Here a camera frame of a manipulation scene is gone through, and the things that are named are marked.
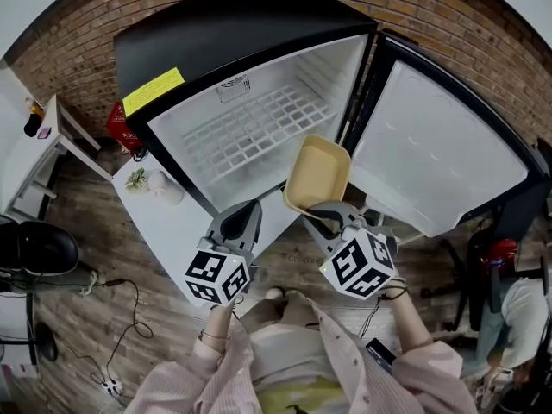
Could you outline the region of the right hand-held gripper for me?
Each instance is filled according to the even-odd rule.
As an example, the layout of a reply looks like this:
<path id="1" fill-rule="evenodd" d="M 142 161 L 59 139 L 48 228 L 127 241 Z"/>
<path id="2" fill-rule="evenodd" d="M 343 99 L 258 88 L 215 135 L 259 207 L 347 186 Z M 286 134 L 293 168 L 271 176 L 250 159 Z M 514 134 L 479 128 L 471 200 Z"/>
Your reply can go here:
<path id="1" fill-rule="evenodd" d="M 319 272 L 337 292 L 366 300 L 396 275 L 393 257 L 398 249 L 392 230 L 367 226 L 352 204 L 315 204 L 303 224 L 326 256 Z"/>

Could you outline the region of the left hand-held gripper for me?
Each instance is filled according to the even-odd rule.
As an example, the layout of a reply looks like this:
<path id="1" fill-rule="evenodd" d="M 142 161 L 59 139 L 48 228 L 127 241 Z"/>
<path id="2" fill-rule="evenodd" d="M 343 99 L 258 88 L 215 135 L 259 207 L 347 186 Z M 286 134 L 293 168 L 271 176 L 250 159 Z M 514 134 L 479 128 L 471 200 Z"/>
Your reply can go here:
<path id="1" fill-rule="evenodd" d="M 213 219 L 184 272 L 185 295 L 194 306 L 228 306 L 248 286 L 261 221 L 257 199 L 234 204 Z"/>

